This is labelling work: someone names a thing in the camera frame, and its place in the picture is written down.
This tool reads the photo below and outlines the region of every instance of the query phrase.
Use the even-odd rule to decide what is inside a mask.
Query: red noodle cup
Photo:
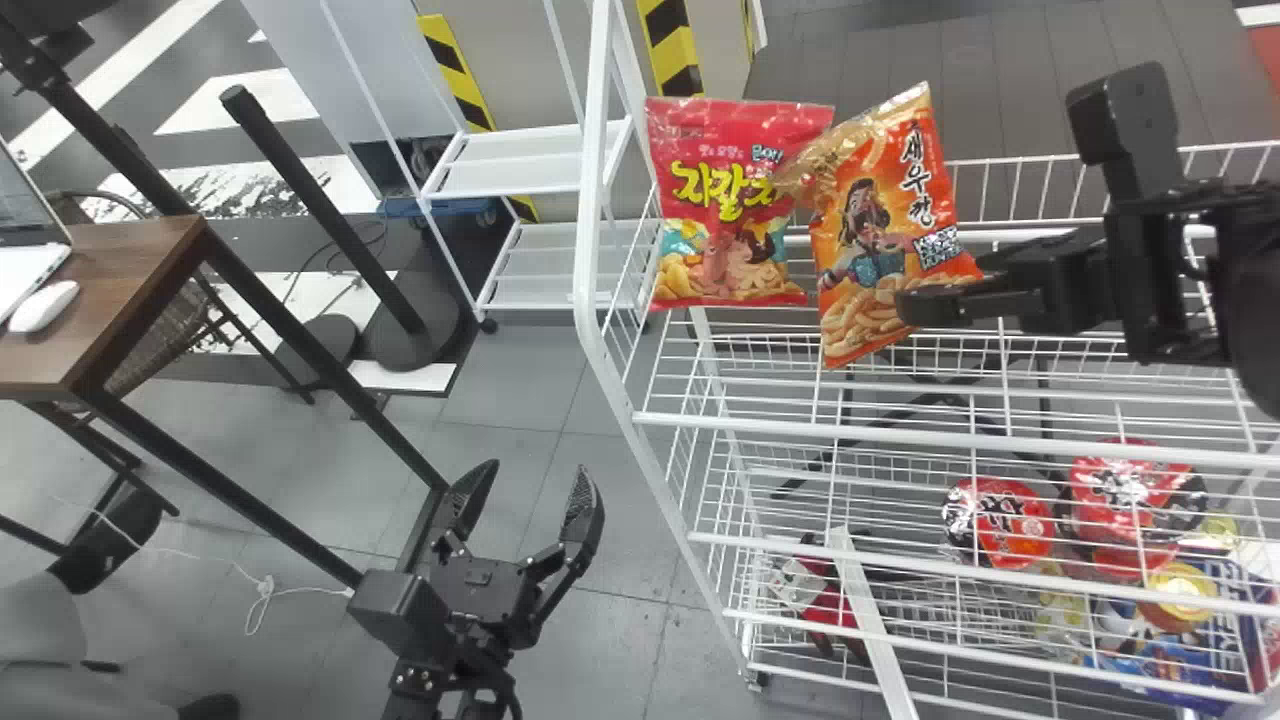
[[[1152,543],[1143,546],[1139,555],[1133,546],[1098,544],[1094,541],[1085,541],[1080,537],[1082,525],[1076,521],[1070,506],[1061,500],[1069,497],[1071,488],[1062,488],[1059,501],[1053,509],[1053,518],[1057,521],[1056,556],[1060,560],[1062,573],[1076,580],[1091,580],[1097,583],[1119,583],[1125,585],[1142,582],[1142,565],[1146,562],[1147,573],[1155,573],[1169,565],[1178,556],[1176,544]]]
[[[1107,438],[1116,445],[1153,442]],[[1183,462],[1153,462],[1116,457],[1076,457],[1071,465],[1071,516],[1083,541],[1097,543],[1167,546],[1204,519],[1208,493],[1204,479]]]
[[[1050,553],[1051,515],[1048,503],[1029,487],[997,478],[961,480],[942,505],[947,542],[970,552],[977,547],[979,564],[1004,570],[1021,570]]]

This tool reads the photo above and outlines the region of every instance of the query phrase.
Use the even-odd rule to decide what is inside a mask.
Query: white computer mouse
[[[37,290],[9,316],[9,329],[15,333],[42,331],[76,300],[77,293],[79,283],[76,281],[59,281]]]

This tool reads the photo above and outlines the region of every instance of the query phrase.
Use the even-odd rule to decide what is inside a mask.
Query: shrimp cracker bag
[[[982,278],[956,238],[928,83],[836,126],[773,183],[814,210],[809,238],[828,368],[915,329],[897,316],[897,291]]]
[[[645,110],[666,218],[653,307],[805,305],[782,242],[794,201],[769,176],[835,110],[705,97],[650,97]]]

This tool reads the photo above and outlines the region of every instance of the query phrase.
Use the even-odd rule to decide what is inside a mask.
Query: orange packaging
[[[909,336],[895,293],[982,278],[956,237],[929,85],[845,120],[773,177],[814,210],[823,356],[840,368]]]

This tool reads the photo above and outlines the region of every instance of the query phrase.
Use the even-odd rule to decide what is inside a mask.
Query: yellow black striped pole
[[[636,9],[640,10],[658,95],[705,95],[685,0],[636,0]]]
[[[428,46],[431,47],[431,55],[435,55],[435,61],[440,65],[440,73],[444,74],[445,82],[449,83],[449,91],[453,94],[453,99],[457,100],[458,108],[462,110],[462,117],[466,119],[471,132],[498,129],[498,126],[493,122],[493,115],[489,113],[489,106],[485,105],[484,94],[480,92],[480,86],[476,85],[476,78],[471,74],[471,67],[467,65],[467,59],[462,55],[458,38],[453,36],[453,29],[449,27],[449,22],[444,19],[444,15],[419,15],[417,29],[421,31]],[[534,208],[531,197],[527,195],[512,195],[508,200],[511,200],[511,206],[516,209],[520,219],[530,223],[538,222],[538,209]]]
[[[746,35],[746,61],[755,61],[755,31],[751,29],[751,0],[742,0],[742,32]]]

